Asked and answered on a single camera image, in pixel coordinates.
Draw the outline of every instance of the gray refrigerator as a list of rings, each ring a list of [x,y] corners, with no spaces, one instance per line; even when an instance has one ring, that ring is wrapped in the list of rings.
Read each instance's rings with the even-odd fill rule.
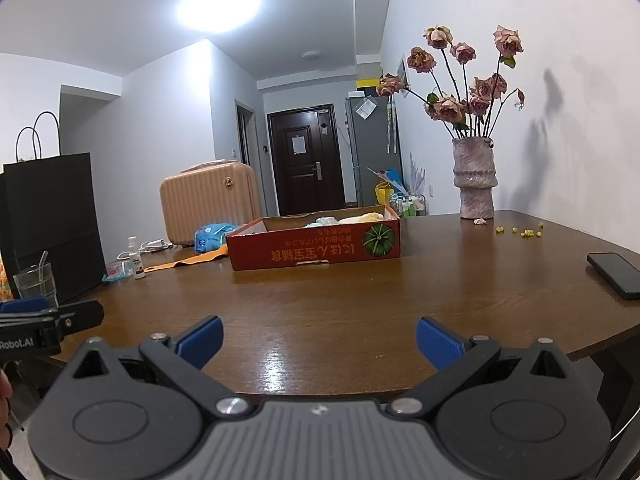
[[[374,100],[377,106],[366,119],[363,119],[356,111],[363,104],[364,99],[363,97],[350,97],[345,103],[358,207],[376,205],[378,203],[376,200],[376,184],[380,182],[380,179],[367,168],[371,168],[374,171],[395,168],[404,181],[398,137],[395,139],[396,142],[394,142],[393,138],[391,139],[389,153],[386,152],[386,106],[388,98],[367,98]]]

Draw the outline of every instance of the vase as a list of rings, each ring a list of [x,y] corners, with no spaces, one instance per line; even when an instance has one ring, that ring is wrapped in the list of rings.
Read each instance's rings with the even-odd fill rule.
[[[464,137],[453,139],[453,185],[460,188],[461,218],[493,218],[492,187],[495,177],[494,148],[491,139]]]

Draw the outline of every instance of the white bottle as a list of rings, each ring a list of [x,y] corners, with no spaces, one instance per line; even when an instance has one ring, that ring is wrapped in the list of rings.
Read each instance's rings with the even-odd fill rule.
[[[145,267],[142,266],[142,259],[138,252],[138,242],[135,236],[129,237],[129,260],[133,267],[133,277],[137,280],[144,278],[146,276]]]

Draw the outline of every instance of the ceiling light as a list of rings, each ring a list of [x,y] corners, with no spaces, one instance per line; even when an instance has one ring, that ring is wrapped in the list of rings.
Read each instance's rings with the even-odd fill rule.
[[[251,20],[260,0],[182,0],[178,18],[189,28],[204,32],[227,32]]]

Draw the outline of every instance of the front door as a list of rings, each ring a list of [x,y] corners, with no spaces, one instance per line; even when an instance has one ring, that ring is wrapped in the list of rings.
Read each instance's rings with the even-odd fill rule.
[[[269,114],[269,131],[280,214],[344,208],[333,105]]]

